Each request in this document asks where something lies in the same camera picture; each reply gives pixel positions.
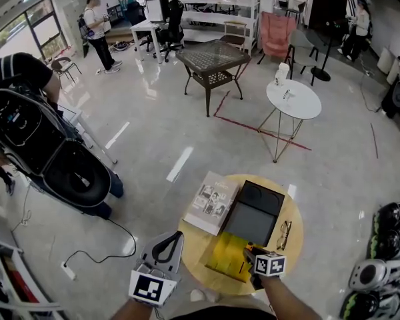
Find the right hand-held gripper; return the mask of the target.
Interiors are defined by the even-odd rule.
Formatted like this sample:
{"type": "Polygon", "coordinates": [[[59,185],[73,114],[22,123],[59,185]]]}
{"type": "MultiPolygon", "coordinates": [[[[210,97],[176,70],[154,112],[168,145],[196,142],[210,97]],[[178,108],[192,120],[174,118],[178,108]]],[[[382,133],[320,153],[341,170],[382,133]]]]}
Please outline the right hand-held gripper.
{"type": "Polygon", "coordinates": [[[251,265],[249,273],[250,282],[255,291],[263,289],[262,277],[279,277],[285,273],[286,256],[275,252],[262,254],[253,253],[253,246],[246,246],[243,249],[243,256],[247,263],[251,265]]]}

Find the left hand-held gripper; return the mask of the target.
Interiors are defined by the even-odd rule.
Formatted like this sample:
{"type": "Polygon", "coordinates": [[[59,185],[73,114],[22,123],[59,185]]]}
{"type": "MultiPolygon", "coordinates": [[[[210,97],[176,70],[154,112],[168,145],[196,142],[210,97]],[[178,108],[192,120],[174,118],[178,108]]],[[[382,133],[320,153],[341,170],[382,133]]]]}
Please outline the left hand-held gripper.
{"type": "Polygon", "coordinates": [[[136,268],[131,272],[129,296],[152,307],[162,307],[176,290],[183,252],[181,231],[166,232],[152,239],[142,250],[136,268]]]}

